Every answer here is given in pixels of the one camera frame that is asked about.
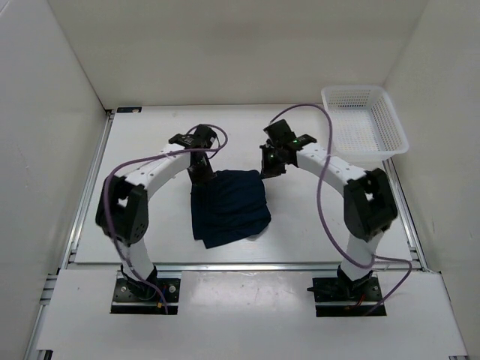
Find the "navy blue shorts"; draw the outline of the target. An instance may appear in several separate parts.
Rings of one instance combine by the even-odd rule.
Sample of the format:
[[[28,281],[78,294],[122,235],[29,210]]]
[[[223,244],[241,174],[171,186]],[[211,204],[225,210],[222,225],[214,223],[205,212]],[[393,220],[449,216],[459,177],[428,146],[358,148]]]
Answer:
[[[190,191],[193,238],[212,249],[260,235],[272,220],[260,173],[221,170]]]

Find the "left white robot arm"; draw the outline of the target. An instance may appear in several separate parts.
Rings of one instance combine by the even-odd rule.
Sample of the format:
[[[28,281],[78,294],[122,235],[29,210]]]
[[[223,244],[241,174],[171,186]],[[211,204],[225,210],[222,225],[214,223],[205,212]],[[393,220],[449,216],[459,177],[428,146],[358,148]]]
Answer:
[[[218,139],[214,127],[198,124],[168,140],[159,155],[129,160],[104,180],[95,223],[112,241],[121,259],[127,288],[139,300],[159,299],[157,269],[144,237],[149,226],[149,200],[170,179],[186,171],[193,185],[214,178],[209,154]]]

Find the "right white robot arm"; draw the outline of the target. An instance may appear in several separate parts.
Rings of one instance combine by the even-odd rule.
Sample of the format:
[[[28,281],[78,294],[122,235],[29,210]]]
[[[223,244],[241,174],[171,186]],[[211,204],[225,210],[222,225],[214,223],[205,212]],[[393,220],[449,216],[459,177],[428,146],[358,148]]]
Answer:
[[[380,240],[398,216],[388,176],[380,168],[366,170],[331,156],[312,136],[296,136],[283,119],[263,131],[267,135],[260,146],[263,178],[280,176],[287,165],[293,165],[319,178],[318,195],[320,186],[327,183],[342,196],[343,221],[349,231],[346,250],[333,239],[322,210],[319,216],[325,234],[343,256],[337,269],[337,292],[344,299],[357,298],[372,275]]]

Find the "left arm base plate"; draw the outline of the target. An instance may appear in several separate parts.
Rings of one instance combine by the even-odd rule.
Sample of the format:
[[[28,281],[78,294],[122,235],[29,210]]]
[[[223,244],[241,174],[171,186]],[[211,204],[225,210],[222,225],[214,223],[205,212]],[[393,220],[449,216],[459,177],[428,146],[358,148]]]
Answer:
[[[112,292],[110,305],[111,314],[127,315],[177,315],[179,311],[179,296],[181,279],[175,277],[158,277],[157,288],[162,292],[166,306],[155,289],[139,283],[140,288],[134,289],[125,277],[118,273]]]

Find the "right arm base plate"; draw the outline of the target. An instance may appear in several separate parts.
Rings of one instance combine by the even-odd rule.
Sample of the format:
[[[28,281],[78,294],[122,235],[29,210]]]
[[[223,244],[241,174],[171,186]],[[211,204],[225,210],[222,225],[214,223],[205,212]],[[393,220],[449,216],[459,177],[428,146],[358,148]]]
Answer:
[[[384,304],[376,307],[383,298],[376,277],[367,279],[352,294],[341,288],[337,277],[314,277],[307,291],[313,293],[317,318],[387,316]]]

